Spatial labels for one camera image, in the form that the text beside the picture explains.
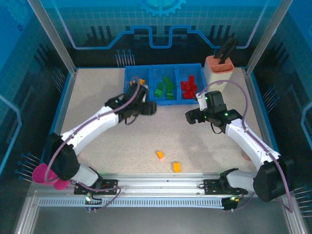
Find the enclosure floor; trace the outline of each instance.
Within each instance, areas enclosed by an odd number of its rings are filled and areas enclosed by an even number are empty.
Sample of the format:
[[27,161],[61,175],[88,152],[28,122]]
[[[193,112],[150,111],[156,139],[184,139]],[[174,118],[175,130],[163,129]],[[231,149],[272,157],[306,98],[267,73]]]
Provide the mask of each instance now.
[[[247,91],[240,68],[231,80]],[[95,114],[109,99],[122,93],[124,69],[79,69],[62,132],[67,132]],[[241,91],[227,85],[223,99],[228,109],[244,112]],[[249,100],[246,122],[260,135]],[[240,147],[225,134],[216,135],[209,123],[190,125],[185,113],[196,105],[158,106],[152,117],[139,116],[130,126],[120,123],[93,140],[79,155],[100,173],[171,173],[180,162],[182,173],[222,172],[230,168],[255,171],[251,161],[241,156]],[[165,157],[160,160],[156,151]]]

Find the blue tray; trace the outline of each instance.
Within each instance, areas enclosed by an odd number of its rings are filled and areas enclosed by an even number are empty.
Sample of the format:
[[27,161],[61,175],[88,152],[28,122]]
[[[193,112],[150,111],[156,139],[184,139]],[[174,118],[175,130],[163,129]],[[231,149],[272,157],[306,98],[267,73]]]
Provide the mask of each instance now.
[[[184,99],[182,97],[180,82],[188,81],[190,75],[194,75],[195,77],[197,92],[200,92],[206,87],[206,79],[200,63],[126,66],[123,91],[126,92],[129,89],[132,77],[137,76],[140,79],[144,79],[145,83],[149,86],[149,101],[155,101],[158,105],[197,104],[198,102],[194,99]],[[163,77],[168,77],[175,86],[172,91],[174,95],[173,100],[166,98],[165,84],[162,97],[154,96],[154,91],[157,89],[158,83],[163,82]]]

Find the pink cup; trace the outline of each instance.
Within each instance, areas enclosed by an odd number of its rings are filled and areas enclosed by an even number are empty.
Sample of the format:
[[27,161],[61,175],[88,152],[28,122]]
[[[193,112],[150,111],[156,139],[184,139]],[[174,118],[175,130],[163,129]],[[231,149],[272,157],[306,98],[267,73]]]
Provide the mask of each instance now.
[[[33,180],[38,184],[45,184],[45,185],[51,185],[55,184],[57,180],[54,180],[52,182],[44,182],[44,174],[47,171],[48,166],[45,163],[40,164],[38,167],[35,168],[33,171]],[[51,169],[49,171],[48,180],[51,180],[53,178],[58,177]]]
[[63,190],[68,187],[69,180],[63,181],[61,179],[58,179],[57,182],[54,184],[54,188],[57,190]]

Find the yellow block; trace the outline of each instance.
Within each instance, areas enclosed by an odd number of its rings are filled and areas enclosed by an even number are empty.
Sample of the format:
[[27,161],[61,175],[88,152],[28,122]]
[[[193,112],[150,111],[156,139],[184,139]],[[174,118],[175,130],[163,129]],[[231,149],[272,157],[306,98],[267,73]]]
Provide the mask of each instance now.
[[159,159],[162,159],[164,157],[164,153],[162,151],[157,151],[157,156]]
[[174,162],[174,172],[181,172],[181,166],[179,162]]

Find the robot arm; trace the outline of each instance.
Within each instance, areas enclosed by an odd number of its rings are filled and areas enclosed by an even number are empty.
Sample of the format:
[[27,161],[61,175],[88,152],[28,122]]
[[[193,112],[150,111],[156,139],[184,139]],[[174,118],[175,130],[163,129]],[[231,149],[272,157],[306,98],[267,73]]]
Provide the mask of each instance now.
[[257,173],[243,172],[237,168],[221,173],[219,183],[223,191],[229,193],[232,188],[245,189],[255,192],[261,200],[266,202],[283,195],[285,193],[283,182],[269,153],[282,166],[288,182],[293,179],[293,161],[281,158],[278,152],[265,144],[246,124],[245,130],[242,126],[242,116],[236,110],[227,110],[219,91],[197,94],[196,99],[199,108],[185,114],[188,123],[207,121],[218,127],[221,132],[227,134],[242,148],[257,169]]
[[140,85],[138,94],[128,106],[115,113],[100,117],[104,113],[112,112],[129,101],[135,93],[137,85],[139,84],[134,83],[127,93],[109,99],[95,115],[76,128],[63,133],[60,136],[52,133],[48,137],[43,154],[43,161],[46,164],[50,163],[52,155],[55,153],[56,149],[68,137],[73,135],[77,129],[81,129],[67,142],[67,144],[64,145],[51,166],[51,169],[60,179],[64,181],[72,179],[81,182],[88,187],[95,189],[101,188],[102,177],[94,169],[86,165],[80,165],[77,156],[87,144],[107,129],[118,125],[122,121],[125,121],[126,123],[127,118],[130,118],[131,116],[153,115],[156,112],[157,105],[155,102],[145,102],[148,94],[147,85]]

